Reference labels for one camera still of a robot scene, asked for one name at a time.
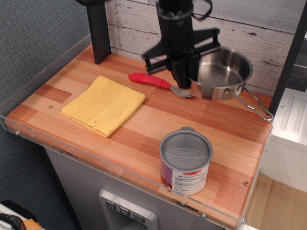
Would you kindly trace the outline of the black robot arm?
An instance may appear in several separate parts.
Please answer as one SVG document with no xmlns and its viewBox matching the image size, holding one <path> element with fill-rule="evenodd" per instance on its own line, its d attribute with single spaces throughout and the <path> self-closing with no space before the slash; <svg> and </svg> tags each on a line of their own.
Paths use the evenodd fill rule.
<svg viewBox="0 0 307 230">
<path fill-rule="evenodd" d="M 201 54 L 220 49 L 218 28 L 195 31 L 194 5 L 190 0 L 160 0 L 156 4 L 161 31 L 160 42 L 142 59 L 148 74 L 168 69 L 178 87 L 188 89 L 199 74 Z"/>
</svg>

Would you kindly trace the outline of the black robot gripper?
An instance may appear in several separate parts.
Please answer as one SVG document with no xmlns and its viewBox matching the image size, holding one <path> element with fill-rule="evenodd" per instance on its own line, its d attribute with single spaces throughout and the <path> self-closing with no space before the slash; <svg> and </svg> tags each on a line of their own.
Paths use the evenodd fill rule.
<svg viewBox="0 0 307 230">
<path fill-rule="evenodd" d="M 218 28 L 193 30 L 191 14 L 174 16 L 158 14 L 160 42 L 146 51 L 142 59 L 149 74 L 168 69 L 177 85 L 188 89 L 199 75 L 200 55 L 220 46 Z"/>
</svg>

